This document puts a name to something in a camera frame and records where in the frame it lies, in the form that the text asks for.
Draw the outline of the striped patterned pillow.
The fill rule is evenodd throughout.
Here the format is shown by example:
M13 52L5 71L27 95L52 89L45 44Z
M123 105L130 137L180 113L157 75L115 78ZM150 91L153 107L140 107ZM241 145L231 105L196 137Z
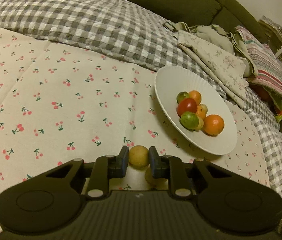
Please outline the striped patterned pillow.
M247 29L236 27L236 34L240 35L251 61L253 70L247 81L253 85L266 87L282 96L282 69L269 46L262 44Z

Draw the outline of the small orange kumquat front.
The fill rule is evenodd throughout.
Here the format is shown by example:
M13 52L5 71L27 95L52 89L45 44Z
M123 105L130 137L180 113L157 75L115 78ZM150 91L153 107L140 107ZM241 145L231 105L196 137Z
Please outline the small orange kumquat front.
M200 112L198 111L198 107L197 107L196 115L199 116L199 117L201 117L203 120L206 118L206 114L205 114L205 113L200 113Z

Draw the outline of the grey checkered blanket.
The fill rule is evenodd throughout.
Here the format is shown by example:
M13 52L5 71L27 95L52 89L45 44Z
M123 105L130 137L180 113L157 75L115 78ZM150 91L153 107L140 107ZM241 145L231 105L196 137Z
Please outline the grey checkered blanket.
M238 142L224 157L200 153L165 117L156 70L207 75L163 23L126 0L0 0L0 193L71 159L142 145L214 160L282 197L282 134L254 94L229 106Z

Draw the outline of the yellow-green tomato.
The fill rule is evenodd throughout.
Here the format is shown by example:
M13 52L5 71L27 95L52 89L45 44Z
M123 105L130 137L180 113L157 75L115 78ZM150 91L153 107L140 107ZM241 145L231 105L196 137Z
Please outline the yellow-green tomato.
M198 111L199 111L200 113L205 113L205 114L207 114L208 108L207 108L206 105L200 104L200 105L198 105Z

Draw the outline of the large orange mandarin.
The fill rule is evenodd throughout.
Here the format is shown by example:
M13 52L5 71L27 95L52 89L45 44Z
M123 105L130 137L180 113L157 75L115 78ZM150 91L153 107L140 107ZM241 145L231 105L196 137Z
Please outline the large orange mandarin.
M202 131L210 136L219 135L225 127L224 120L221 116L211 114L204 119Z

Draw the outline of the folded floral cloth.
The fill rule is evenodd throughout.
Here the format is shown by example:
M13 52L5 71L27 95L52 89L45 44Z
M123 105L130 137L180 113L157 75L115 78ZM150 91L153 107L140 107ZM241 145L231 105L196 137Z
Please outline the folded floral cloth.
M177 45L191 57L241 108L247 101L245 64L235 55L184 30L177 32Z

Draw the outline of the yellow small fruit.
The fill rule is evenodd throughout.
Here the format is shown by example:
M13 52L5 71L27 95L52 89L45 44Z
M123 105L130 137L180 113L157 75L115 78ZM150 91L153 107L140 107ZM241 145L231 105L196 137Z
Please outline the yellow small fruit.
M166 179L159 178L156 179L152 176L151 168L148 167L145 171L145 180L153 187L162 186L166 183Z
M137 168L146 167L149 164L149 150L141 145L133 146L129 151L129 163Z

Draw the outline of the cherry print cloth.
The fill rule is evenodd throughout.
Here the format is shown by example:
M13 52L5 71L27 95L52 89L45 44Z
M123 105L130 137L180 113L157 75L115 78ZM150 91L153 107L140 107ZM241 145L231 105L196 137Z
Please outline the cherry print cloth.
M0 193L74 158L155 146L208 159L263 185L267 165L251 115L230 105L236 148L217 157L189 143L155 96L155 73L91 50L0 29Z

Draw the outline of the green oval tomato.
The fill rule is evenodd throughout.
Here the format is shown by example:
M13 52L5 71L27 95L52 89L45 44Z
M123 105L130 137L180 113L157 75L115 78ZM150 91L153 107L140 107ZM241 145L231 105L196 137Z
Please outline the green oval tomato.
M204 120L201 117L197 117L198 118L198 125L195 128L195 131L199 131L202 129L203 125L204 125Z

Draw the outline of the green round tomato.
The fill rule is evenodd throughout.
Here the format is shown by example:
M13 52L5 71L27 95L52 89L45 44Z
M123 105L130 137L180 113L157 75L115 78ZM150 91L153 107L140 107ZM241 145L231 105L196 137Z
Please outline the green round tomato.
M180 117L182 126L188 130L194 130L198 127L199 120L195 113L186 111Z

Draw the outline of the colourful book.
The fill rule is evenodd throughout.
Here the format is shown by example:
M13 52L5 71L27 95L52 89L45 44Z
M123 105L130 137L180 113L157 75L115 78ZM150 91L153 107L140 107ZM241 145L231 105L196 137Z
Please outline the colourful book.
M267 87L252 84L249 86L258 97L268 105L270 110L274 113L276 121L282 121L282 95Z

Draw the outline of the white paper plate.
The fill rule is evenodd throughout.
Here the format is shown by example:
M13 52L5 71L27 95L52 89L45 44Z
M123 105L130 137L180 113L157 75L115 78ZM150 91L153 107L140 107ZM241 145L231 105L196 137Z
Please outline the white paper plate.
M176 97L179 92L191 90L200 92L202 103L208 107L208 114L216 114L223 118L225 128L221 134L211 137L202 131L188 131L181 125L177 114ZM234 150L237 143L234 117L223 98L203 78L182 67L164 67L155 76L155 93L168 120L193 145L214 155L226 155Z

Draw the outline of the green-red tomato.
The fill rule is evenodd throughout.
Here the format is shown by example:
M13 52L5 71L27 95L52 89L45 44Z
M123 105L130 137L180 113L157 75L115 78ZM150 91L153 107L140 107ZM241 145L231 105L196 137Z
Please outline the green-red tomato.
M180 102L182 102L184 99L187 99L189 98L189 93L188 92L179 92L177 97L176 97L176 100L177 100L177 103L179 104Z

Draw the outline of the red tomato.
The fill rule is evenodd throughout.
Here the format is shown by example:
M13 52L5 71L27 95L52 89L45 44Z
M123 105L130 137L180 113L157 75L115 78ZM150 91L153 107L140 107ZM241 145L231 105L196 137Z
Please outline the red tomato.
M197 103L192 98L185 98L177 106L177 114L181 116L185 112L196 113L197 112Z

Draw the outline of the small orange kumquat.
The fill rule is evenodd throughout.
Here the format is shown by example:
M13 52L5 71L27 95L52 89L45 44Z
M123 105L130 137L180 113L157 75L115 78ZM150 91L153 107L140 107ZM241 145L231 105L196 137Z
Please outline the small orange kumquat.
M193 100L195 100L197 105L200 105L201 100L202 100L202 96L201 96L199 91L197 91L197 90L190 91L189 97L192 98Z
M198 111L198 107L197 107L196 115L199 116L199 117L201 117L203 120L206 118L206 114L205 114L205 113L200 113L200 112Z

